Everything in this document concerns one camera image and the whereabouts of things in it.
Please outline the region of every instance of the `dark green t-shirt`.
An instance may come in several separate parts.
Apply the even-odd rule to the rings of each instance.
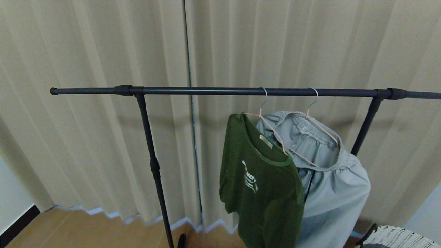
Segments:
[[[303,189],[290,156],[245,114],[230,116],[220,171],[220,199],[239,214],[248,248],[294,248],[303,217]]]

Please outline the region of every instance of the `black baseboard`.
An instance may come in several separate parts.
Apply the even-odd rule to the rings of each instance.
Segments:
[[[40,211],[33,205],[25,214],[23,214],[14,224],[12,224],[4,233],[0,235],[0,248],[5,248],[15,236],[17,236],[38,214]]]

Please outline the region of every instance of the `rack leg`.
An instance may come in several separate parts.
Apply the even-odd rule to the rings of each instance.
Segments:
[[[150,130],[149,116],[147,115],[146,99],[142,94],[137,94],[135,95],[135,97],[138,100],[138,106],[141,110],[142,123],[144,125],[144,132],[146,133],[147,146],[150,153],[150,169],[153,173],[153,179],[155,180],[156,191],[158,192],[159,204],[161,206],[162,218],[164,220],[164,228],[165,233],[167,234],[168,246],[170,248],[174,248],[172,232],[170,230],[170,223],[168,222],[167,207],[165,206],[164,192],[162,190],[161,174],[159,172],[159,161],[156,158],[155,148],[153,147],[152,132]],[[178,248],[183,248],[184,245],[185,234],[181,234],[181,236],[179,237]]]
[[[363,140],[366,137],[367,131],[369,130],[370,125],[372,124],[372,120],[374,119],[375,114],[377,113],[382,100],[383,98],[373,98],[372,101],[370,102],[369,110],[367,111],[367,115],[364,118],[363,125],[361,126],[357,139],[355,140],[355,144],[352,147],[351,153],[353,155],[357,156],[361,144],[363,144]]]

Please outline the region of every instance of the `tile floor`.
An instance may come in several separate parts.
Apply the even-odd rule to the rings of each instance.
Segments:
[[[230,235],[222,226],[209,233],[197,233],[185,223],[172,232],[175,246],[186,233],[187,248],[246,248],[237,233]],[[166,248],[163,222],[147,226],[141,218],[124,224],[104,213],[89,215],[82,210],[54,208],[39,214],[6,248]]]

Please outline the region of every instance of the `tile grout line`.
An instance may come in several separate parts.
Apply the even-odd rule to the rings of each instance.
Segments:
[[[45,241],[39,246],[39,248],[42,248],[42,246],[49,240],[49,238],[54,234],[54,232],[56,232],[57,230],[58,230],[58,228],[64,223],[64,221],[66,221],[67,220],[67,218],[72,214],[72,212],[73,211],[71,211],[62,221],[61,221],[61,223],[51,232],[51,234],[49,234],[49,236],[45,239]]]
[[[162,236],[164,235],[164,230],[165,228],[162,229],[161,236],[159,236],[159,240],[158,240],[158,244],[156,245],[156,248],[158,248],[159,244],[161,243]]]

